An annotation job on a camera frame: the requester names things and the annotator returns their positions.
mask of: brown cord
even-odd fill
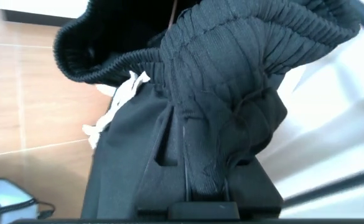
[[[172,14],[170,15],[168,29],[170,29],[170,27],[174,23],[175,13],[176,13],[176,7],[177,7],[177,0],[174,0],[174,6],[172,7]]]

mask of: white drawstring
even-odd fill
[[[122,83],[122,85],[116,89],[110,109],[105,115],[99,118],[96,126],[90,126],[86,124],[82,126],[82,131],[89,135],[88,141],[92,149],[96,149],[100,138],[100,133],[106,128],[107,124],[113,120],[120,107],[122,107],[126,102],[135,96],[138,87],[142,83],[146,83],[150,80],[150,77],[147,76],[146,72],[143,72],[140,74],[140,76],[132,71],[129,71],[129,74],[131,74],[131,78]]]

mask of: white curtain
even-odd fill
[[[283,198],[364,171],[364,29],[290,71],[279,94],[289,114],[258,159]],[[364,218],[364,187],[281,213],[292,217]]]

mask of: black fabric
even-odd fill
[[[180,200],[224,200],[237,164],[254,160],[286,117],[276,92],[286,72],[360,29],[348,0],[180,2],[169,30],[172,1],[91,0],[84,15],[58,32],[55,58],[73,81],[119,86],[130,70],[151,78],[152,91],[126,103],[128,113],[118,112],[100,139],[90,185],[99,183],[104,196],[87,195],[85,202],[98,200],[101,213],[91,217],[108,217],[109,209],[130,217],[131,200],[153,210]],[[161,100],[133,103],[156,94]],[[163,139],[174,143],[162,146]],[[149,157],[157,151],[165,154]],[[136,168],[118,165],[133,160]],[[136,175],[142,179],[136,198],[123,192],[137,182],[117,192],[108,187]],[[104,206],[114,200],[119,204]]]

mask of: tiled floor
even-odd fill
[[[91,162],[82,124],[94,124],[110,98],[60,73],[51,47],[57,30],[0,15],[0,177],[69,218],[80,214]]]

